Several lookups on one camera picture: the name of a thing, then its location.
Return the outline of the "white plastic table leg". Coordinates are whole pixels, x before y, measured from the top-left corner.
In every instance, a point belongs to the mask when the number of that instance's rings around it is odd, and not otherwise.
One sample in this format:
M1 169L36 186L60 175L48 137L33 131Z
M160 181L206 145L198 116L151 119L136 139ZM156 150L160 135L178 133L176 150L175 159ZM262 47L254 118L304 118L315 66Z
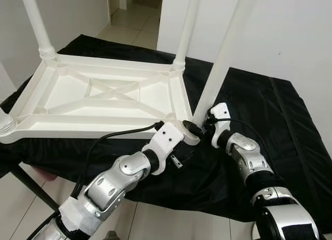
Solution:
M0 137L15 130L17 122L0 107Z
M189 0L183 24L183 31L178 43L175 59L171 65L171 71L183 71L185 69L186 55L189 51L189 44L195 26L199 5L200 0Z
M226 74L234 59L234 53L242 39L249 17L254 10L258 0L238 0L230 18L229 25L223 37L218 56L214 61L201 98L196 106L192 121L202 127L207 117L209 108L214 106L219 91L223 86Z
M38 3L36 0L22 1L36 37L40 57L43 60L57 62L58 56L48 36L45 23L43 22L43 18L39 11Z

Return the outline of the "white plastic table top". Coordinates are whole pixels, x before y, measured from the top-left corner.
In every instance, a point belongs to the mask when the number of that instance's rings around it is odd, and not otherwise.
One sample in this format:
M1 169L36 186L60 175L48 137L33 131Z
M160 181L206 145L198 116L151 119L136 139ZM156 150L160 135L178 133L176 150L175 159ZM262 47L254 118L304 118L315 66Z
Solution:
M139 129L128 139L149 139L142 131L157 121L181 126L193 115L183 71L169 64L64 55L43 61L0 130L0 143L23 138L99 138Z

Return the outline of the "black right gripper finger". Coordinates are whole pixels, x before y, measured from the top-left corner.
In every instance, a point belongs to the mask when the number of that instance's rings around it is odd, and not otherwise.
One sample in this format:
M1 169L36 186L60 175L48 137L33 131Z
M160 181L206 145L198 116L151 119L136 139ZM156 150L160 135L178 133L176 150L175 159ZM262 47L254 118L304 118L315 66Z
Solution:
M197 136L197 138L203 138L205 136L204 131L198 127L194 122L191 121L184 121L184 127L189 131L191 134Z

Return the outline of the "black table cloth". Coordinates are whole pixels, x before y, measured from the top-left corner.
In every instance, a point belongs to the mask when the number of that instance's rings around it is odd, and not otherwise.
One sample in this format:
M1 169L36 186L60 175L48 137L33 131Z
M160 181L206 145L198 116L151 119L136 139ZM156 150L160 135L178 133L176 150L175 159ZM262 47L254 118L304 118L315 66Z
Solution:
M273 171L306 208L321 233L332 228L330 155L311 115L290 81L230 68L216 102L225 102L231 128L249 138L260 136L261 152ZM92 139L24 138L0 144L0 179L19 163L39 167L69 181L81 173L90 182L121 155L146 143L140 139L107 139L99 143L85 167ZM184 167L171 165L159 176L140 181L126 197L168 209L200 211L251 222L251 198L237 167L222 150L198 147Z

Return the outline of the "black metal table leg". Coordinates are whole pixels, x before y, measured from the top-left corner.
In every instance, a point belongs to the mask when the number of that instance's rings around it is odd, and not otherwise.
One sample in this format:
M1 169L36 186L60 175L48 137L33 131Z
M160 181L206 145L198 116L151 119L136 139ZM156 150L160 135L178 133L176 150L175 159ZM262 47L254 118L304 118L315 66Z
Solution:
M12 167L12 169L10 169L10 173L12 173L21 183L31 190L36 197L45 202L50 209L53 209L54 211L59 210L59 204L57 204L57 202L55 202L55 200L53 200L52 197L50 197L50 195L48 195L48 193L45 192L45 190L43 190L43 188L36 183L36 181L34 181L33 178L31 178L31 176L29 176L19 165Z

